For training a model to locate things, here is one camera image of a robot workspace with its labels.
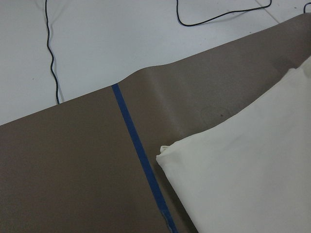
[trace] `white cloth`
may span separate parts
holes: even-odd
[[[200,233],[310,233],[311,57],[156,159]]]

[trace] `thin black cord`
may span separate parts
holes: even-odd
[[[311,4],[311,2],[308,2],[308,3],[303,7],[303,13],[306,12],[306,7],[307,7],[309,4]]]
[[[272,0],[270,0],[270,3],[266,6],[261,6],[261,7],[256,7],[256,8],[252,8],[252,9],[247,9],[247,10],[239,10],[239,11],[229,11],[229,12],[226,12],[226,13],[223,13],[219,16],[216,16],[214,18],[210,18],[208,20],[205,20],[203,22],[199,22],[199,23],[194,23],[194,24],[185,24],[183,23],[181,20],[180,20],[180,17],[179,17],[179,13],[178,13],[178,0],[176,0],[176,12],[177,12],[177,19],[178,19],[178,22],[183,25],[183,26],[186,26],[186,27],[193,27],[193,26],[197,26],[197,25],[200,25],[200,24],[203,24],[203,23],[207,23],[207,22],[210,22],[214,19],[217,19],[219,17],[222,17],[222,16],[225,16],[225,15],[228,15],[228,14],[231,14],[231,13],[238,13],[238,12],[248,12],[248,11],[255,11],[255,10],[260,10],[260,9],[264,9],[264,8],[267,8],[269,6],[271,6],[272,4]]]
[[[56,75],[53,71],[53,64],[54,64],[54,55],[53,55],[53,52],[50,48],[50,28],[49,28],[49,18],[48,18],[48,10],[47,10],[47,4],[48,4],[48,0],[45,0],[45,17],[46,17],[46,21],[47,21],[47,29],[48,29],[48,40],[47,40],[47,47],[48,47],[48,50],[52,56],[52,61],[51,61],[51,66],[50,66],[50,69],[51,69],[51,73],[55,79],[55,83],[56,83],[56,102],[57,104],[59,104],[59,99],[58,99],[58,80],[56,78]]]

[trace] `black wire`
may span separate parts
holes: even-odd
[[[59,104],[59,99],[58,99],[58,80],[56,78],[56,75],[53,71],[53,64],[54,64],[54,55],[53,55],[53,52],[50,48],[50,28],[49,28],[49,18],[48,18],[48,11],[47,11],[47,4],[48,4],[48,0],[45,0],[45,17],[46,17],[46,21],[47,21],[47,29],[48,29],[48,40],[47,40],[47,47],[48,47],[48,50],[52,56],[52,61],[51,61],[51,66],[50,66],[50,69],[51,69],[51,73],[55,79],[55,83],[56,83],[56,102],[57,104]]]
[[[186,26],[186,27],[193,27],[193,26],[197,26],[197,25],[200,25],[200,24],[203,24],[203,23],[207,23],[207,22],[210,22],[214,19],[217,19],[219,17],[222,17],[222,16],[225,16],[225,15],[228,15],[228,14],[231,14],[231,13],[238,13],[238,12],[248,12],[248,11],[255,11],[255,10],[260,10],[260,9],[264,9],[264,8],[267,8],[269,6],[271,6],[272,4],[272,0],[270,0],[270,3],[266,6],[261,6],[261,7],[256,7],[256,8],[252,8],[252,9],[247,9],[247,10],[239,10],[239,11],[229,11],[229,12],[226,12],[226,13],[223,13],[219,16],[216,16],[214,18],[210,18],[208,20],[205,20],[203,22],[199,22],[199,23],[194,23],[194,24],[185,24],[183,23],[180,18],[179,18],[179,13],[178,13],[178,0],[176,0],[176,12],[177,12],[177,19],[178,19],[178,22],[183,25],[183,26]]]
[[[303,7],[303,13],[306,12],[306,7],[307,7],[309,4],[311,4],[311,2],[308,2],[308,3]]]

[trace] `brown surface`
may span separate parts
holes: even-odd
[[[311,55],[311,14],[120,83],[179,232],[196,232],[155,158]],[[110,87],[0,126],[0,232],[167,230]]]

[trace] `blue tape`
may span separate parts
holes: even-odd
[[[126,127],[130,133],[130,136],[132,138],[136,153],[138,155],[138,158],[140,160],[141,166],[145,172],[146,178],[148,180],[149,186],[151,188],[152,194],[155,198],[156,204],[160,210],[160,212],[162,213],[162,215],[164,216],[166,223],[170,229],[170,231],[172,233],[178,233],[178,230],[174,224],[173,218],[170,214],[170,211],[166,205],[166,202],[163,198],[163,195],[160,191],[160,187],[156,181],[155,175],[151,169],[149,160],[146,156],[145,150],[142,146],[142,143],[140,141],[140,138],[138,136],[138,133],[136,131],[136,128],[134,126],[134,123],[132,121],[132,118],[130,116],[130,113],[127,109],[127,106],[125,104],[124,98],[122,96],[121,90],[119,88],[118,84],[114,84],[111,86],[112,90],[115,94],[115,97],[117,99],[119,108],[121,110],[123,119],[125,121]]]

